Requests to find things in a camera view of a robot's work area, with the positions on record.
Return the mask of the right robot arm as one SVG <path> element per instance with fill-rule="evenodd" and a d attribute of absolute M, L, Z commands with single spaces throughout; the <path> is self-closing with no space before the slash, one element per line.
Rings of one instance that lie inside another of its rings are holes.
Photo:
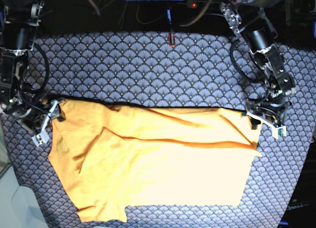
<path fill-rule="evenodd" d="M 13 116 L 32 135 L 36 146 L 49 140 L 51 121 L 64 121 L 63 98 L 46 100 L 50 67 L 46 54 L 35 42 L 43 0 L 0 0 L 0 112 Z M 28 53 L 36 49 L 44 60 L 45 76 L 40 88 L 25 81 Z"/>

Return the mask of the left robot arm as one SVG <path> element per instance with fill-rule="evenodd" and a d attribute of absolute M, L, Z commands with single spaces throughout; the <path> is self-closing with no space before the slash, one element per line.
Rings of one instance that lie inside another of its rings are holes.
<path fill-rule="evenodd" d="M 243 80 L 260 84 L 262 97 L 246 101 L 243 116 L 253 130 L 263 123 L 274 138 L 284 137 L 296 93 L 316 78 L 316 53 L 309 29 L 316 0 L 222 0 L 219 9 L 235 39 L 230 61 Z"/>

